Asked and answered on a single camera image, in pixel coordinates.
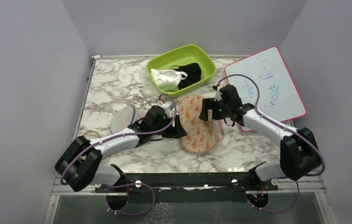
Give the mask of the black bra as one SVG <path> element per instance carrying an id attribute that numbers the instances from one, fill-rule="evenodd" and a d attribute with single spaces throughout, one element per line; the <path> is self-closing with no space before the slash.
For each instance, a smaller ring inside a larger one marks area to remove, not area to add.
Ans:
<path id="1" fill-rule="evenodd" d="M 180 84 L 178 85 L 180 90 L 189 87 L 201 80 L 202 70 L 198 63 L 190 63 L 183 66 L 172 65 L 171 69 L 187 74 L 186 76 L 183 75 L 185 79 L 181 80 Z"/>

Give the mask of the green plastic basin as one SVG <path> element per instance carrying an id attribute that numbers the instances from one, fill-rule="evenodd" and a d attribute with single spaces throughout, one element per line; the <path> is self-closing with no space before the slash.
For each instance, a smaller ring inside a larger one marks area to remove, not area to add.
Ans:
<path id="1" fill-rule="evenodd" d="M 158 84 L 155 84 L 160 92 L 167 93 L 174 98 L 206 84 L 217 72 L 217 68 L 210 57 L 200 47 L 193 44 L 176 48 L 151 59 L 147 63 L 146 69 L 152 81 L 155 80 L 151 75 L 152 69 L 175 70 L 188 74 L 186 79 L 183 80 L 187 84 L 182 85 L 182 87 L 178 85 L 170 91 L 165 91 Z"/>

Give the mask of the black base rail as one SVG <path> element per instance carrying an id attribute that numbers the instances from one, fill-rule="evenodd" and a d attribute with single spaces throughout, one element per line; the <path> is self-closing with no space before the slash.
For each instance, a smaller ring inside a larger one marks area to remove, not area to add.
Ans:
<path id="1" fill-rule="evenodd" d="M 271 181 L 252 184 L 248 172 L 122 174 L 115 188 L 102 184 L 95 193 L 111 202 L 238 202 L 247 192 L 276 191 Z"/>

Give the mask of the white satin bra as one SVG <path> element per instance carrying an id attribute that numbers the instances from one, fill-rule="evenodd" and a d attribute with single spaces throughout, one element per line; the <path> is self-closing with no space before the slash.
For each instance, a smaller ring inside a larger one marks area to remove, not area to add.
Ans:
<path id="1" fill-rule="evenodd" d="M 176 88 L 182 80 L 185 80 L 188 77 L 187 73 L 172 69 L 151 69 L 150 75 L 152 76 L 154 83 L 163 90 L 172 90 Z"/>

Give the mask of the pink framed whiteboard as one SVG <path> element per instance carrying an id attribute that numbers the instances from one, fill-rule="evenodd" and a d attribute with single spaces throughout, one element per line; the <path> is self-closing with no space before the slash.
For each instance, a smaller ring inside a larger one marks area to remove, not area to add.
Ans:
<path id="1" fill-rule="evenodd" d="M 241 101 L 258 102 L 258 109 L 268 117 L 285 122 L 306 115 L 305 103 L 278 47 L 235 61 L 224 71 Z"/>

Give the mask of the white mesh laundry bag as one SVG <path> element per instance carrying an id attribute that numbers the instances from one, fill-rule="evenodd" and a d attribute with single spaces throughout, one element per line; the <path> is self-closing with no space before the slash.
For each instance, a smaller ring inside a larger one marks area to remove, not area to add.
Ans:
<path id="1" fill-rule="evenodd" d="M 133 105 L 127 105 L 117 112 L 111 120 L 111 134 L 121 132 L 137 120 L 144 118 L 145 114 L 145 111 L 137 109 Z"/>

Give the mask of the beige bra cup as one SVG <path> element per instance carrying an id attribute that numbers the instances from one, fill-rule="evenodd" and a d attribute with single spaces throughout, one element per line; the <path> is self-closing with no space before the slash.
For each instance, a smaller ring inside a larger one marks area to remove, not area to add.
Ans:
<path id="1" fill-rule="evenodd" d="M 88 140 L 101 138 L 100 134 L 96 131 L 89 130 L 83 134 L 83 136 Z"/>

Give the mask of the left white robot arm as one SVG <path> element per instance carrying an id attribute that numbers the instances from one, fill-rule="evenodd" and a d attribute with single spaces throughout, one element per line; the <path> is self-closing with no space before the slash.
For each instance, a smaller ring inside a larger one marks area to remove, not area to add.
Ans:
<path id="1" fill-rule="evenodd" d="M 101 168 L 100 163 L 152 141 L 154 135 L 179 139 L 187 133 L 179 115 L 170 116 L 164 107 L 154 105 L 144 117 L 118 133 L 96 140 L 76 137 L 55 163 L 55 171 L 61 175 L 61 184 L 69 185 L 75 192 L 94 184 L 105 184 L 112 191 L 120 191 L 125 185 L 122 171 L 115 165 Z"/>

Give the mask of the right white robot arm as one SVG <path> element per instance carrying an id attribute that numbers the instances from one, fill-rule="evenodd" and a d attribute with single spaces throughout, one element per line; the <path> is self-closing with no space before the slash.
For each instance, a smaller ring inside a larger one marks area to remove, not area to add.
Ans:
<path id="1" fill-rule="evenodd" d="M 280 149 L 280 159 L 262 163 L 249 170 L 248 186 L 259 190 L 272 179 L 297 181 L 318 167 L 325 167 L 313 132 L 297 129 L 267 117 L 251 103 L 242 103 L 236 88 L 230 84 L 216 91 L 214 98 L 202 101 L 202 121 L 230 119 L 233 123 L 259 132 Z"/>

